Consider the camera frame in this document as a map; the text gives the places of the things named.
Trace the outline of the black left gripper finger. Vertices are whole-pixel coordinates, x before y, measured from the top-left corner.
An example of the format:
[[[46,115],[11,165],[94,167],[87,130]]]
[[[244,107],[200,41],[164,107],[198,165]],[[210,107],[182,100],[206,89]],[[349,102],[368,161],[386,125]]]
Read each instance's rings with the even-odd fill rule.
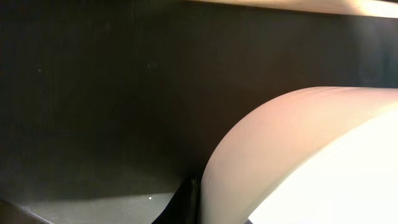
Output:
[[[197,224],[200,186],[201,182],[198,177],[185,179],[152,224]]]

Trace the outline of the pink white bowl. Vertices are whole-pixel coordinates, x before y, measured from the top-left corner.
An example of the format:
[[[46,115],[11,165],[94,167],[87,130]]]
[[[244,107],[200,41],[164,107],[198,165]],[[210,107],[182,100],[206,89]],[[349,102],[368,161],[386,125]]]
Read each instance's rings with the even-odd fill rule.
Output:
[[[300,163],[348,131],[397,108],[397,90],[320,86],[259,106],[212,153],[201,180],[201,223],[244,223]]]

